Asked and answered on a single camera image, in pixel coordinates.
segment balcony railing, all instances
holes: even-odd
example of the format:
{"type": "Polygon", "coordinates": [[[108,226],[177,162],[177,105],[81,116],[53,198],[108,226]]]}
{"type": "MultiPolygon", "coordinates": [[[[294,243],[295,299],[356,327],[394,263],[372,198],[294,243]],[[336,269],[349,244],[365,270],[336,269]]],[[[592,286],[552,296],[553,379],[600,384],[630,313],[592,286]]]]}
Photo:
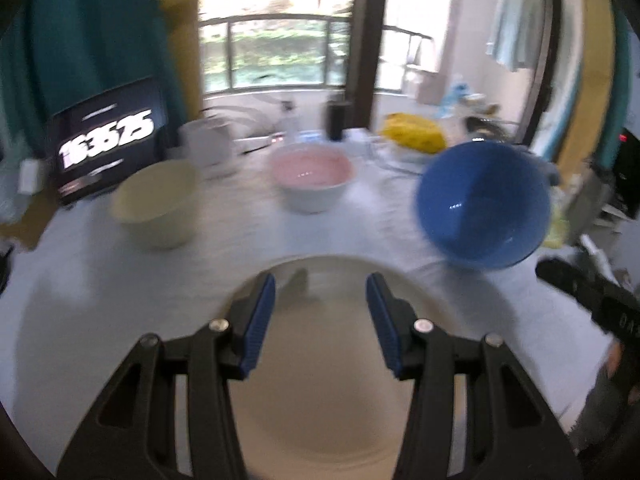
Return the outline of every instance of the balcony railing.
{"type": "MultiPolygon", "coordinates": [[[[348,17],[322,14],[246,14],[200,22],[206,95],[251,89],[341,88],[350,40],[348,17]]],[[[407,67],[427,66],[433,38],[385,25],[377,86],[401,92],[407,67]]]]}

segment yellow sponge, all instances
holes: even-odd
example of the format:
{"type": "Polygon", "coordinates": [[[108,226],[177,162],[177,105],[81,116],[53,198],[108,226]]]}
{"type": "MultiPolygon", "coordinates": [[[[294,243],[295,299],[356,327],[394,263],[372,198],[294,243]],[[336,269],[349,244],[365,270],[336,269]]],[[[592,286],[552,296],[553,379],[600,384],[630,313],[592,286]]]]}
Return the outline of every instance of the yellow sponge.
{"type": "Polygon", "coordinates": [[[416,115],[389,114],[381,133],[400,146],[432,155],[447,147],[440,127],[434,121],[416,115]]]}

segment metal railing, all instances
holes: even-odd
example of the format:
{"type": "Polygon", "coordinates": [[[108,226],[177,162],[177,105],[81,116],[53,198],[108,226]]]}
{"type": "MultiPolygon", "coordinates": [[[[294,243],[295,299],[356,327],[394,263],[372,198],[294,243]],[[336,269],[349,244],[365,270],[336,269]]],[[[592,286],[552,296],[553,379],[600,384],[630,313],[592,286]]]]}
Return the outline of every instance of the metal railing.
{"type": "MultiPolygon", "coordinates": [[[[212,18],[209,20],[202,20],[199,22],[199,27],[207,27],[207,25],[226,25],[226,38],[225,38],[225,61],[226,61],[226,83],[227,88],[216,91],[209,91],[205,93],[205,96],[220,95],[220,94],[233,94],[255,90],[275,90],[275,89],[339,89],[343,88],[343,84],[331,84],[329,82],[330,63],[333,59],[339,59],[340,56],[331,52],[331,37],[332,37],[332,24],[334,23],[349,23],[350,18],[347,16],[327,16],[325,14],[243,14],[241,16],[229,16],[226,18],[212,18]],[[324,37],[322,42],[322,80],[319,83],[282,83],[273,85],[254,85],[254,86],[237,86],[234,84],[234,30],[235,23],[240,22],[259,22],[259,21],[271,21],[271,20],[301,20],[312,22],[324,22],[324,37]]],[[[405,30],[400,27],[393,27],[391,25],[384,25],[383,30],[390,32],[397,32],[400,34],[406,34],[409,37],[408,48],[406,52],[405,63],[399,65],[404,68],[404,75],[402,81],[404,82],[406,72],[410,65],[415,61],[415,56],[412,56],[412,48],[414,45],[414,39],[428,40],[433,44],[433,38],[426,34],[419,32],[413,32],[405,30]]],[[[348,62],[348,54],[342,56],[342,66],[346,75],[346,64],[348,62]]],[[[383,57],[380,57],[381,62],[387,62],[383,57]]],[[[387,89],[378,88],[378,90],[386,92],[400,93],[400,89],[387,89]]]]}

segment blue bowl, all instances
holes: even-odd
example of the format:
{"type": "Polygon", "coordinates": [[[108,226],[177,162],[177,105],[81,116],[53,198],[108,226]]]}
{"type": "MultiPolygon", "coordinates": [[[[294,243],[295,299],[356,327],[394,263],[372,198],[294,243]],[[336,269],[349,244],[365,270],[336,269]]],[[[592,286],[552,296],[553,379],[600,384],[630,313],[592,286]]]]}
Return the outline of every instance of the blue bowl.
{"type": "Polygon", "coordinates": [[[529,155],[490,140],[467,142],[427,168],[417,209],[424,232],[449,261],[501,269],[545,239],[549,185],[529,155]]]}

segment table surface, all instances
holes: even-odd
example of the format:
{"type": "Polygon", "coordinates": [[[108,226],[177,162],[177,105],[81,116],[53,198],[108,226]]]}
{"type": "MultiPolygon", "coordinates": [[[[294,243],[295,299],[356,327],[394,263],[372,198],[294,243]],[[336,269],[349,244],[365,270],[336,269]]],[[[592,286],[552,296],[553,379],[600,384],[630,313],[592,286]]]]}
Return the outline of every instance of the table surface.
{"type": "Polygon", "coordinates": [[[347,254],[395,267],[442,302],[457,335],[501,334],[557,415],[584,398],[610,338],[574,300],[536,280],[540,252],[495,272],[448,265],[415,221],[417,178],[364,158],[333,210],[289,212],[266,178],[268,151],[205,183],[200,229],[181,248],[138,250],[104,195],[58,211],[37,249],[17,255],[0,298],[0,400],[47,467],[55,469],[141,334],[193,333],[245,279],[294,256],[347,254]]]}

